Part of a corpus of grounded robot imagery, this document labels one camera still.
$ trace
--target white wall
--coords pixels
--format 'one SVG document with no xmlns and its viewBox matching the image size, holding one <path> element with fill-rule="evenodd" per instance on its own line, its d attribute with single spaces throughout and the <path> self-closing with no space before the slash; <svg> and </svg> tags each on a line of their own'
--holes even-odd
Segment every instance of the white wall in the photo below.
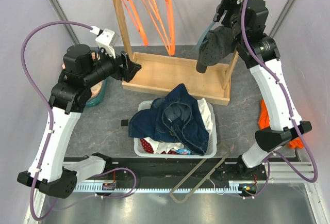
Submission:
<svg viewBox="0 0 330 224">
<path fill-rule="evenodd" d="M 29 188 L 16 182 L 31 165 L 46 123 L 46 110 L 22 70 L 21 45 L 37 26 L 58 20 L 48 0 L 0 0 L 0 223 L 23 223 Z M 72 45 L 62 26 L 39 32 L 28 43 L 27 66 L 47 97 L 61 60 Z"/>
<path fill-rule="evenodd" d="M 71 21 L 78 21 L 100 28 L 110 28 L 119 34 L 116 15 L 112 0 L 59 0 L 67 17 Z M 141 22 L 144 26 L 150 45 L 163 45 L 149 14 L 141 0 L 133 0 L 138 10 Z M 167 25 L 164 0 L 156 0 L 159 11 Z M 266 0 L 270 14 L 267 20 L 266 32 L 269 33 L 287 0 Z M 217 5 L 221 0 L 173 0 L 175 33 L 177 45 L 195 45 L 211 23 Z M 142 45 L 142 40 L 136 31 L 127 11 L 125 10 L 126 23 L 129 30 L 132 45 Z M 94 45 L 92 37 L 84 31 L 74 28 L 80 42 Z"/>
<path fill-rule="evenodd" d="M 318 182 L 330 207 L 330 6 L 326 0 L 296 0 L 275 36 L 294 104 L 312 123 L 305 135 L 319 168 Z"/>
</svg>

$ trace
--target clothing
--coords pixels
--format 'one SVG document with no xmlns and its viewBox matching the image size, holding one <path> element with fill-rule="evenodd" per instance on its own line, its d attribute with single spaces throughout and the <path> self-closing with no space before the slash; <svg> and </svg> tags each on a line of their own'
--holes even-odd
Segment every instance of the clothing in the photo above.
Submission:
<svg viewBox="0 0 330 224">
<path fill-rule="evenodd" d="M 204 66 L 214 66 L 221 59 L 234 52 L 234 49 L 232 30 L 219 26 L 210 30 L 204 38 L 200 45 L 198 62 Z"/>
<path fill-rule="evenodd" d="M 175 152 L 178 153 L 178 154 L 182 154 L 182 155 L 190 155 L 191 154 L 191 151 L 188 150 L 188 149 L 178 149 Z"/>
<path fill-rule="evenodd" d="M 147 153 L 154 153 L 153 147 L 150 145 L 149 142 L 147 142 L 145 139 L 140 139 L 141 141 L 141 145 L 143 147 L 143 149 L 147 152 Z M 178 154 L 175 151 L 162 151 L 160 154 Z"/>
<path fill-rule="evenodd" d="M 202 98 L 197 101 L 198 102 L 198 108 L 200 110 L 200 113 L 202 115 L 204 126 L 209 134 L 212 133 L 213 130 L 213 121 L 211 116 L 211 111 L 207 105 L 207 102 L 205 98 Z M 170 143 L 170 142 L 160 142 L 160 141 L 154 141 L 150 137 L 146 137 L 144 139 L 146 142 L 148 142 L 152 149 L 153 153 L 161 154 L 162 152 L 168 153 L 169 151 L 175 151 L 179 154 L 190 154 L 191 152 L 188 149 L 183 149 L 184 145 L 182 143 Z"/>
<path fill-rule="evenodd" d="M 180 142 L 159 142 L 152 140 L 150 137 L 145 137 L 144 140 L 150 144 L 150 146 L 153 148 L 154 153 L 156 154 L 161 154 L 162 152 L 168 153 L 171 150 L 175 151 L 184 148 L 184 145 Z"/>
<path fill-rule="evenodd" d="M 192 154 L 204 155 L 209 133 L 197 100 L 179 84 L 165 98 L 155 99 L 150 109 L 137 112 L 129 122 L 128 135 L 155 141 L 181 142 Z"/>
<path fill-rule="evenodd" d="M 260 129 L 264 129 L 266 127 L 269 127 L 269 116 L 268 116 L 268 111 L 266 108 L 266 104 L 265 101 L 262 99 L 260 101 L 260 105 L 261 105 L 261 113 L 260 113 L 260 118 L 259 118 L 259 127 Z M 295 148 L 304 148 L 304 144 L 302 143 L 302 141 L 300 140 L 300 138 L 296 138 L 295 140 L 292 140 L 290 142 L 288 142 L 287 144 L 288 148 L 291 149 L 295 149 Z"/>
</svg>

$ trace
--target metal floor plate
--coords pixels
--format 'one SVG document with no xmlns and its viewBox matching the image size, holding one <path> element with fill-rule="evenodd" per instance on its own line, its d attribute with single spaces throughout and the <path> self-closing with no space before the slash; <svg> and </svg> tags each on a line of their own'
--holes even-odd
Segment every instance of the metal floor plate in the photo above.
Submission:
<svg viewBox="0 0 330 224">
<path fill-rule="evenodd" d="M 74 193 L 59 200 L 64 207 L 90 193 Z M 254 200 L 241 200 L 225 194 L 193 194 L 184 204 L 175 203 L 169 194 L 133 194 L 123 199 L 91 198 L 61 212 L 52 212 L 39 224 L 313 224 L 303 184 L 268 185 Z"/>
</svg>

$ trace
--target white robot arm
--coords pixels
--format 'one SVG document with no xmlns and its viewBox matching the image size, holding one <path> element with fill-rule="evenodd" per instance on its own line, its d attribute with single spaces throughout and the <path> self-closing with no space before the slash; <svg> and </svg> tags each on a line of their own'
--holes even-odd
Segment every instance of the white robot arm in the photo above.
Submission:
<svg viewBox="0 0 330 224">
<path fill-rule="evenodd" d="M 91 32 L 97 35 L 95 41 L 101 50 L 100 59 L 93 61 L 92 51 L 87 45 L 79 44 L 68 48 L 63 57 L 63 77 L 53 87 L 49 99 L 54 115 L 53 129 L 49 130 L 48 116 L 36 158 L 29 170 L 19 173 L 18 176 L 18 182 L 31 187 L 33 176 L 38 171 L 36 186 L 48 196 L 66 198 L 77 183 L 110 169 L 111 158 L 100 153 L 95 153 L 81 162 L 63 166 L 65 151 L 73 128 L 91 97 L 90 88 L 109 76 L 128 82 L 141 69 L 139 64 L 130 61 L 126 53 L 115 54 L 113 45 L 118 38 L 115 32 L 109 29 L 100 30 L 95 26 L 92 28 Z M 41 168 L 37 169 L 49 132 L 52 132 L 52 135 L 46 154 Z"/>
</svg>

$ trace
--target orange hanger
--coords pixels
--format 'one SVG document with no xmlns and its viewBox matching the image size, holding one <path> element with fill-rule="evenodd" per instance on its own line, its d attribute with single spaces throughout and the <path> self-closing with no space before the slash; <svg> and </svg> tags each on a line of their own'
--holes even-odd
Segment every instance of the orange hanger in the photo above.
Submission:
<svg viewBox="0 0 330 224">
<path fill-rule="evenodd" d="M 147 5 L 147 3 L 142 0 L 145 8 L 147 9 L 159 35 L 160 38 L 162 39 L 165 48 L 167 50 L 167 52 L 169 53 L 169 55 L 174 55 L 175 53 L 175 29 L 174 29 L 174 14 L 173 14 L 173 6 L 172 6 L 172 0 L 165 0 L 166 3 L 166 11 L 167 11 L 167 18 L 168 18 L 168 22 L 169 22 L 169 30 L 170 30 L 170 39 L 167 36 L 166 30 L 164 28 L 163 22 L 161 20 L 158 8 L 157 8 L 157 4 L 155 0 L 147 0 L 149 7 Z M 156 20 L 158 21 L 158 23 L 160 24 L 161 30 L 159 29 L 159 26 L 157 25 Z"/>
<path fill-rule="evenodd" d="M 133 14 L 131 13 L 126 1 L 128 1 L 132 11 L 133 11 Z M 144 29 L 143 29 L 143 26 L 142 26 L 142 23 L 140 21 L 140 18 L 139 18 L 139 15 L 138 15 L 138 12 L 136 11 L 136 8 L 134 6 L 134 3 L 132 0 L 122 0 L 122 2 L 124 3 L 124 6 L 126 7 L 127 9 L 127 12 L 128 14 L 130 15 L 131 19 L 133 20 L 133 23 L 136 27 L 136 29 L 138 30 L 142 40 L 143 40 L 143 43 L 144 43 L 144 46 L 148 46 L 148 38 L 144 32 Z"/>
</svg>

